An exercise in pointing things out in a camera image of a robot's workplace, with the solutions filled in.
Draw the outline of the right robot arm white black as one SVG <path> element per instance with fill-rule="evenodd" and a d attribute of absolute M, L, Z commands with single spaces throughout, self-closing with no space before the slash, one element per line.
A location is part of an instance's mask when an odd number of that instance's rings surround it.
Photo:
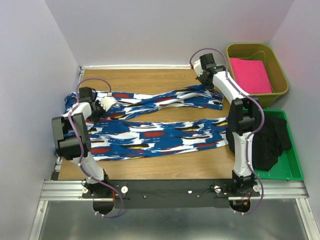
<path fill-rule="evenodd" d="M 232 79 L 227 68 L 217 65 L 212 53 L 199 57 L 193 64 L 196 79 L 207 90 L 217 87 L 230 104 L 228 130 L 233 135 L 235 163 L 230 191 L 241 196 L 255 185 L 253 138 L 261 129 L 264 114 L 258 98 L 250 96 Z"/>

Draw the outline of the blue white red patterned pants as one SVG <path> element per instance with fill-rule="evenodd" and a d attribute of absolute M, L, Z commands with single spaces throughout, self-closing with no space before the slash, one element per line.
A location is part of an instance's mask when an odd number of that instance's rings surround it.
<path fill-rule="evenodd" d="M 223 94 L 202 85 L 155 94 L 97 91 L 96 99 L 112 96 L 117 104 L 96 123 L 86 120 L 95 161 L 121 161 L 209 150 L 228 144 L 227 117 L 191 121 L 136 121 L 141 115 L 165 108 L 190 107 L 221 110 Z M 65 98 L 66 114 L 77 101 L 78 92 Z"/>

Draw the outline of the black garment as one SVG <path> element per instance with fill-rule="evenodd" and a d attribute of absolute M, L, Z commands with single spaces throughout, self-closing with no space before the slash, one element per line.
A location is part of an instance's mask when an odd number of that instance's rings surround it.
<path fill-rule="evenodd" d="M 265 115 L 264 125 L 252 140 L 252 166 L 256 170 L 270 171 L 283 152 L 292 148 L 287 120 Z"/>

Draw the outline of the green plastic tray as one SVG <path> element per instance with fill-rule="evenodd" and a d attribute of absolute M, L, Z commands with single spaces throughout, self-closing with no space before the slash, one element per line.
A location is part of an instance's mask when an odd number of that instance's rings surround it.
<path fill-rule="evenodd" d="M 265 109 L 264 116 L 265 115 L 272 115 L 287 120 L 287 116 L 283 110 Z M 261 179 L 286 181 L 302 181 L 304 179 L 288 120 L 287 129 L 292 143 L 292 148 L 283 152 L 283 154 L 278 158 L 278 163 L 271 170 L 263 171 L 253 168 L 255 173 Z"/>

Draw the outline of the olive green plastic bin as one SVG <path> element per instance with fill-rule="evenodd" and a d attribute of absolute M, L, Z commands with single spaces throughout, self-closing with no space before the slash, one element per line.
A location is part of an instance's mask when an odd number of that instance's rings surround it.
<path fill-rule="evenodd" d="M 263 43 L 233 43 L 226 48 L 228 71 L 247 93 L 257 96 L 263 108 L 271 106 L 289 90 L 279 61 Z"/>

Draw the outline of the aluminium frame rail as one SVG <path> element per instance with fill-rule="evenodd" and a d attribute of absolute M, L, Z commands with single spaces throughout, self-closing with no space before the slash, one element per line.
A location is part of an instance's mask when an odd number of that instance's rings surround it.
<path fill-rule="evenodd" d="M 308 192 L 301 181 L 265 180 L 265 196 L 241 216 L 213 207 L 128 209 L 117 218 L 94 215 L 79 181 L 45 181 L 32 240 L 312 240 Z"/>

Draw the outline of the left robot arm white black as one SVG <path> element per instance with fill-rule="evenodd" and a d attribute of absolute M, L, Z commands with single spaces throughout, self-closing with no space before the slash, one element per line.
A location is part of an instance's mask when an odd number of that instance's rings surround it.
<path fill-rule="evenodd" d="M 81 87 L 76 103 L 62 116 L 51 120 L 56 154 L 77 165 L 85 175 L 84 194 L 107 198 L 112 195 L 110 180 L 91 153 L 91 140 L 86 120 L 96 123 L 106 111 L 97 100 L 98 93 Z"/>

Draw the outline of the pink folded cloth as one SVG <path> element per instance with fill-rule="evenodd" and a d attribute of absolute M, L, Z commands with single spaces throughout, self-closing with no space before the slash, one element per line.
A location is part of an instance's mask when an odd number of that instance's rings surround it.
<path fill-rule="evenodd" d="M 248 94 L 271 94 L 271 83 L 261 60 L 230 59 L 234 80 Z"/>

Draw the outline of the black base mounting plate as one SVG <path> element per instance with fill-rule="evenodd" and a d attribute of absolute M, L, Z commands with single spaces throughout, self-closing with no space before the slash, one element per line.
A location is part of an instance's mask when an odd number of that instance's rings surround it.
<path fill-rule="evenodd" d="M 233 179 L 111 180 L 109 186 L 82 181 L 82 197 L 93 209 L 235 208 L 246 212 L 250 198 L 258 197 L 256 182 L 239 187 Z"/>

